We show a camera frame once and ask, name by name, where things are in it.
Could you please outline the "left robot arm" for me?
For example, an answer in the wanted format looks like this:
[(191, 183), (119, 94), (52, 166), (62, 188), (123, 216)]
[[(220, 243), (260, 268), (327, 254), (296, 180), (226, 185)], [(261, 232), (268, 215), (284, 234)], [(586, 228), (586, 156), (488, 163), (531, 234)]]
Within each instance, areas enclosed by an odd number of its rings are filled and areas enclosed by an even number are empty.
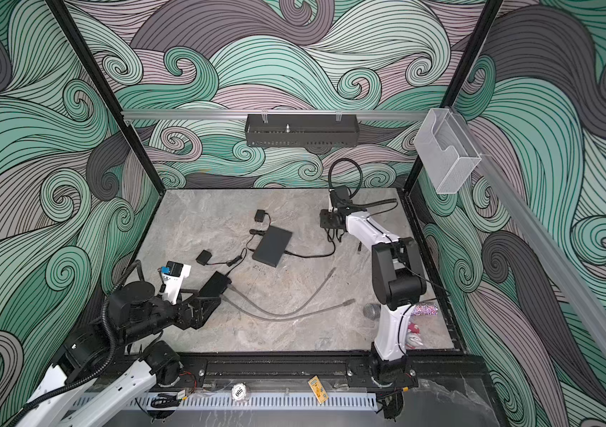
[[(185, 363), (162, 340), (168, 327), (198, 330), (222, 303), (230, 277), (215, 272), (198, 290), (185, 289), (190, 266), (169, 262), (159, 270), (162, 286), (148, 282), (139, 260), (131, 263), (105, 296), (100, 316), (73, 332), (50, 363), (34, 396), (11, 418), (11, 426), (101, 426), (129, 401), (153, 388), (148, 414), (173, 409), (203, 386), (206, 366)], [(114, 364), (126, 348), (150, 337), (132, 364), (100, 395), (72, 416), (68, 409)]]

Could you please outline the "pink white toy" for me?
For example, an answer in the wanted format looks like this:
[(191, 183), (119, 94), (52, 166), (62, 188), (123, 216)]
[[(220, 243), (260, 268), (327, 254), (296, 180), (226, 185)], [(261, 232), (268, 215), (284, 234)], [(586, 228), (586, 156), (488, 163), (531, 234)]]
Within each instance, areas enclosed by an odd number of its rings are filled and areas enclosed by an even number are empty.
[(425, 343), (421, 338), (420, 328), (413, 322), (408, 324), (408, 329), (405, 336), (405, 347), (408, 350), (418, 350), (425, 347)]

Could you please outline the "ribbed black network switch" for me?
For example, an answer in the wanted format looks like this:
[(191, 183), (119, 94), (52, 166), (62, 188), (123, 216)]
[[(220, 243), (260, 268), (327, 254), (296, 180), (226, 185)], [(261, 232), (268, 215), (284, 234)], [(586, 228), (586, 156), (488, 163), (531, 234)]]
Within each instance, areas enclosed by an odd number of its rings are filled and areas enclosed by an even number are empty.
[(212, 277), (199, 290), (198, 297), (203, 299), (219, 298), (231, 284), (230, 277), (220, 272), (214, 272)]

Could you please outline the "black wall tray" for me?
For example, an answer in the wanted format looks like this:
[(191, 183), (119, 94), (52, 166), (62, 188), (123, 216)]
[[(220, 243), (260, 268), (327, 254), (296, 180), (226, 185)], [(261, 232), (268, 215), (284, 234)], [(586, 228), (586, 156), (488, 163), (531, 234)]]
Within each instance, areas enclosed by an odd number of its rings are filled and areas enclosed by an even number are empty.
[(250, 147), (303, 148), (317, 153), (355, 147), (360, 128), (355, 115), (251, 114), (244, 132)]

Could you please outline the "yellow tag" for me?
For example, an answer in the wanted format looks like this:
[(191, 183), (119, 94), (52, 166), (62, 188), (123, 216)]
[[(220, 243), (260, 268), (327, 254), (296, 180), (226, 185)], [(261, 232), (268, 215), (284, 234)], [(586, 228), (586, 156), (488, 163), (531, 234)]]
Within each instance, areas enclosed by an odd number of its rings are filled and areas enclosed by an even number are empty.
[(324, 388), (322, 381), (317, 375), (308, 381), (308, 386), (310, 387), (319, 405), (324, 405), (324, 403), (329, 400), (329, 395)]

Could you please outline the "clear acrylic wall holder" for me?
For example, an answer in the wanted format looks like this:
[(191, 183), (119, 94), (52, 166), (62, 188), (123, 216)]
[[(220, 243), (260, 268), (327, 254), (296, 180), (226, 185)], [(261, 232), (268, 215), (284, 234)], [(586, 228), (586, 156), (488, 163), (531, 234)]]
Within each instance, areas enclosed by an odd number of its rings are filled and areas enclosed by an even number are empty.
[(437, 194), (456, 194), (481, 162), (467, 121), (449, 108), (429, 110), (413, 144)]

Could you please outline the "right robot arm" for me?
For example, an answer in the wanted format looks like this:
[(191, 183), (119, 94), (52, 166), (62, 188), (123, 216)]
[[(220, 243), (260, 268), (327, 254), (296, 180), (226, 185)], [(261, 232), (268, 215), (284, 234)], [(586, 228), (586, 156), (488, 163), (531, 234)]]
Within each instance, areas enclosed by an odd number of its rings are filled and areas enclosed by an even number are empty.
[[(352, 165), (358, 172), (356, 188), (333, 184), (337, 165)], [(329, 167), (327, 185), (329, 207), (320, 212), (320, 226), (333, 240), (349, 234), (370, 253), (372, 289), (379, 302), (379, 329), (373, 340), (369, 368), (376, 384), (386, 387), (397, 380), (407, 367), (406, 335), (411, 310), (427, 292), (419, 246), (414, 238), (400, 237), (380, 225), (374, 207), (398, 207), (397, 199), (382, 199), (360, 204), (354, 197), (365, 176), (360, 165), (350, 158), (339, 158)]]

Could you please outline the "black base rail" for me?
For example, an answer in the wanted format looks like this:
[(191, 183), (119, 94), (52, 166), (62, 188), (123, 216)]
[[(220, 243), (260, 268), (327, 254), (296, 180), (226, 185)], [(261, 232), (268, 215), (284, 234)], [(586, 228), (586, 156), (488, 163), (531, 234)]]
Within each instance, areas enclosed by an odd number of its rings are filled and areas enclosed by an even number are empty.
[(369, 350), (340, 352), (182, 352), (185, 370), (198, 384), (217, 380), (339, 381), (351, 388), (404, 387), (432, 378), (487, 375), (482, 358), (453, 350), (409, 350), (396, 361), (381, 361)]

